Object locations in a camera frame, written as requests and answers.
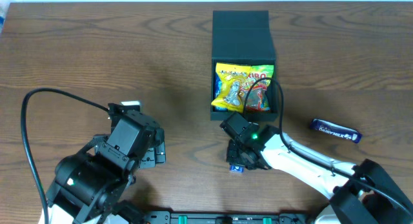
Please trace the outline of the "blue eclipse mints tin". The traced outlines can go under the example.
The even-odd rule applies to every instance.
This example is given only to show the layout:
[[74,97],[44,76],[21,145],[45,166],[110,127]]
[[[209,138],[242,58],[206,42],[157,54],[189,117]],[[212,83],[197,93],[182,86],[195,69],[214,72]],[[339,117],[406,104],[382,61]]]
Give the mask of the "blue eclipse mints tin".
[[242,174],[244,172],[244,168],[237,165],[230,165],[230,172]]

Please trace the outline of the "haribo gummy bag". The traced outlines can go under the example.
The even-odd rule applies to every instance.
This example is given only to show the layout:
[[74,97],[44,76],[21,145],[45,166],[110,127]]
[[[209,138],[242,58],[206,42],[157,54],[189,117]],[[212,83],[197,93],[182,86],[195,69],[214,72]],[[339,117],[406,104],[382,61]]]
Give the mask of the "haribo gummy bag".
[[[250,87],[258,80],[264,77],[272,77],[274,73],[273,65],[259,65],[251,66],[250,73],[246,78],[245,82],[242,83],[239,95],[242,102],[245,101],[247,92]],[[262,80],[258,82],[250,92],[248,101],[246,104],[247,110],[253,110],[258,112],[269,111],[270,106],[268,104],[267,95],[265,92],[270,84],[270,80]]]

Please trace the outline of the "yellow snack bag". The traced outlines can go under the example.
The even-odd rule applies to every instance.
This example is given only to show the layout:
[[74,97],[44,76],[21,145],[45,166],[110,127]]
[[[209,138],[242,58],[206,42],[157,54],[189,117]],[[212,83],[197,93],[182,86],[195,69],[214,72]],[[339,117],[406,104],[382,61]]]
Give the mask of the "yellow snack bag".
[[217,63],[216,73],[221,80],[221,90],[211,105],[226,108],[229,111],[242,112],[243,101],[239,93],[250,72],[251,66],[249,65]]

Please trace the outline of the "purple dairy milk chocolate bar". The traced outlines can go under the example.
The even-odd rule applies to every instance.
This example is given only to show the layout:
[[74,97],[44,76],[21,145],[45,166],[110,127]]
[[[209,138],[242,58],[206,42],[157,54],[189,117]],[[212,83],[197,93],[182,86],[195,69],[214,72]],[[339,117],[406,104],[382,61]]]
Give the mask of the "purple dairy milk chocolate bar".
[[363,135],[357,130],[347,128],[322,119],[313,119],[310,123],[312,130],[324,132],[326,134],[350,140],[353,143],[359,143]]

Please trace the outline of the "blue oreo pack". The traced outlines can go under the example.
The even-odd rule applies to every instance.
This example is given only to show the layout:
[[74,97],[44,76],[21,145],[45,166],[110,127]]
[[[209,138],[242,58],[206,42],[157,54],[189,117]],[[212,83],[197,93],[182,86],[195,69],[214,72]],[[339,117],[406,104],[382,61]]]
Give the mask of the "blue oreo pack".
[[[214,99],[219,95],[221,92],[221,85],[222,82],[217,74],[214,76]],[[216,107],[213,106],[215,112],[226,112],[227,109],[223,107]]]

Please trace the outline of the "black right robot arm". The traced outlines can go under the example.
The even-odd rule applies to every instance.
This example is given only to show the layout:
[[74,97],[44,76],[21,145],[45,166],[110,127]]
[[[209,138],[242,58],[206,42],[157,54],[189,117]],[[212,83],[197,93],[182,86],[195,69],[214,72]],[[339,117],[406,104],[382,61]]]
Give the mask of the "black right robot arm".
[[286,172],[328,199],[316,223],[412,223],[412,202],[375,161],[330,158],[289,137],[280,127],[233,113],[220,127],[230,137],[228,160],[249,169]]

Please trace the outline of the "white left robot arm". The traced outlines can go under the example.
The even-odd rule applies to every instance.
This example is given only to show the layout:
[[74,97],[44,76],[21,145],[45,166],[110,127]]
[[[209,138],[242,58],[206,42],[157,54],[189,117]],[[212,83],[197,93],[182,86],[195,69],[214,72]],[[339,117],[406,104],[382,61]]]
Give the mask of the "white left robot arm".
[[165,132],[139,101],[109,104],[109,134],[96,134],[63,158],[46,192],[41,223],[106,223],[120,217],[122,193],[138,169],[166,161]]

